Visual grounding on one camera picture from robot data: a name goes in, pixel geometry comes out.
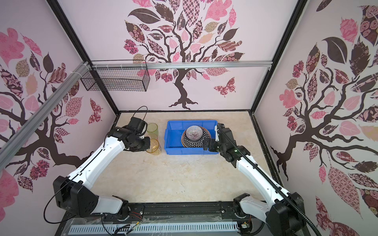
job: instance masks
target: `blue container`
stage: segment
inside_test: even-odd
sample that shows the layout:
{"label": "blue container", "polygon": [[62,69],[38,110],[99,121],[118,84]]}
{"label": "blue container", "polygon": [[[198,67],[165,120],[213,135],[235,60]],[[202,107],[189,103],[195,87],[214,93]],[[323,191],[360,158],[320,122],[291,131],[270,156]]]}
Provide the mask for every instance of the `blue container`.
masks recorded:
{"label": "blue container", "polygon": [[214,127],[218,124],[216,120],[170,120],[164,135],[164,149],[168,155],[207,155],[218,154],[215,152],[205,151],[203,148],[185,148],[181,143],[181,137],[184,131],[192,125],[198,125],[206,128],[215,138]]}

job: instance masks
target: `silver metal bar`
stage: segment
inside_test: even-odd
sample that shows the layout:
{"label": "silver metal bar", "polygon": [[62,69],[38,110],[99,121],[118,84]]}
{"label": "silver metal bar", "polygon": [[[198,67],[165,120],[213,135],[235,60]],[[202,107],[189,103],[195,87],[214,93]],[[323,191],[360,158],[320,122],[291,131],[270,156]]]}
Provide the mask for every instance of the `silver metal bar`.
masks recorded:
{"label": "silver metal bar", "polygon": [[[173,62],[173,63],[148,63],[148,69],[185,69],[185,68],[217,68],[217,67],[270,67],[272,61],[239,61],[239,62]],[[118,64],[104,64],[98,62],[94,64],[93,68],[121,68],[121,67],[138,67],[141,64],[132,63],[118,63]]]}
{"label": "silver metal bar", "polygon": [[14,155],[27,141],[28,138],[36,131],[43,120],[50,114],[54,107],[63,99],[72,86],[84,75],[87,71],[88,63],[82,62],[76,67],[68,78],[56,89],[56,91],[41,105],[36,113],[20,128],[19,131],[1,148],[0,150],[0,170],[11,161]]}

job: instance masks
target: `patterned plate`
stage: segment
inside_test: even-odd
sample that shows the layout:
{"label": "patterned plate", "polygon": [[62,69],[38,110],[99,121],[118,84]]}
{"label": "patterned plate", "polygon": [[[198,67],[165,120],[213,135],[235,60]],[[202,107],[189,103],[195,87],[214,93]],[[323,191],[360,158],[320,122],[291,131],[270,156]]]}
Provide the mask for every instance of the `patterned plate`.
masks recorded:
{"label": "patterned plate", "polygon": [[210,132],[207,129],[205,129],[204,127],[201,127],[201,129],[203,131],[202,138],[196,142],[190,141],[185,135],[186,130],[184,131],[183,135],[181,136],[181,143],[185,148],[201,148],[203,147],[203,140],[205,138],[211,138]]}

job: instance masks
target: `black cable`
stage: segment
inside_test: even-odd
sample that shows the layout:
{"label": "black cable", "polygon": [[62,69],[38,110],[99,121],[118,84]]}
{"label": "black cable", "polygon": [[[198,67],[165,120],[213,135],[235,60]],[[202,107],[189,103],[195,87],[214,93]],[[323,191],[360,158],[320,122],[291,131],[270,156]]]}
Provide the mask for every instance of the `black cable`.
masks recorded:
{"label": "black cable", "polygon": [[104,221],[103,221],[103,219],[102,219],[103,216],[104,216],[104,215],[101,214],[101,224],[102,224],[102,227],[105,229],[105,231],[106,231],[110,236],[114,236],[113,234],[109,233],[109,231],[105,228],[105,226],[104,226]]}
{"label": "black cable", "polygon": [[273,181],[255,164],[253,163],[248,157],[246,157],[240,150],[239,148],[234,144],[233,141],[231,141],[231,139],[223,132],[223,130],[220,128],[218,129],[220,130],[220,132],[228,139],[228,141],[234,146],[234,148],[244,157],[244,159],[253,166],[253,168],[255,168],[267,181],[268,183],[275,189],[275,191],[280,194],[283,199],[291,206],[294,208],[294,210],[300,214],[304,219],[305,221],[308,223],[308,225],[311,227],[311,229],[314,231],[314,233],[317,235],[317,236],[321,236],[319,230],[317,229],[317,227],[314,225],[314,223],[305,215],[305,213],[295,204],[293,203],[290,198],[288,196],[286,196],[279,187],[277,187]]}
{"label": "black cable", "polygon": [[74,218],[75,216],[72,216],[72,217],[70,217],[70,218],[68,218],[68,219],[66,219],[66,220],[63,220],[63,221],[60,221],[60,222],[50,222],[50,221],[48,221],[47,219],[46,219],[46,209],[47,209],[47,206],[48,206],[48,204],[50,204],[50,202],[51,202],[51,200],[64,188],[64,187],[66,187],[67,186],[67,184],[69,184],[70,182],[68,181],[62,188],[60,188],[55,194],[54,194],[54,196],[52,196],[51,198],[50,198],[50,200],[47,202],[47,204],[46,204],[46,206],[45,206],[45,209],[43,210],[43,218],[45,219],[45,221],[47,222],[47,223],[49,223],[49,224],[60,224],[60,223],[62,223],[62,222],[66,222],[66,221],[68,221],[69,219],[72,219],[72,218]]}

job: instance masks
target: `butterfly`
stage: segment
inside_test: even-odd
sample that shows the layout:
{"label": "butterfly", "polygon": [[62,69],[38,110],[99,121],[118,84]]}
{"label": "butterfly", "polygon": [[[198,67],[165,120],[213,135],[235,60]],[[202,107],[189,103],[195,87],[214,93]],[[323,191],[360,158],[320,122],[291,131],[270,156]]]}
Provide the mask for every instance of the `butterfly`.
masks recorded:
{"label": "butterfly", "polygon": [[93,123],[95,121],[99,122],[101,120],[101,116],[99,115],[99,113],[103,109],[103,108],[101,108],[100,105],[96,105],[96,103],[92,100],[92,98],[90,99],[90,102],[91,102],[91,107],[92,107],[93,113],[89,117],[88,124]]}
{"label": "butterfly", "polygon": [[227,82],[227,85],[225,87],[224,86],[215,86],[214,89],[217,90],[217,91],[219,91],[221,95],[223,95],[224,97],[226,97],[226,94],[228,94],[228,92],[235,91],[234,83],[235,83],[235,77],[231,78]]}

